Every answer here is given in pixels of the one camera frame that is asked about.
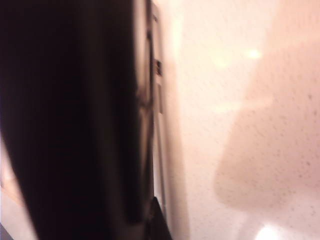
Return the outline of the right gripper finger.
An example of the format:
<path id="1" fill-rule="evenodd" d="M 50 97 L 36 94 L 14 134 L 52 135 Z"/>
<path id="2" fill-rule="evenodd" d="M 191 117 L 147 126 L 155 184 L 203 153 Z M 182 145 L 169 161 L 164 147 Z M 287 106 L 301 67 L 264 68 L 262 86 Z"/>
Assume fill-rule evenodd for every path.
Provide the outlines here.
<path id="1" fill-rule="evenodd" d="M 149 239 L 172 240 L 168 225 L 156 197 L 152 199 L 149 213 Z"/>

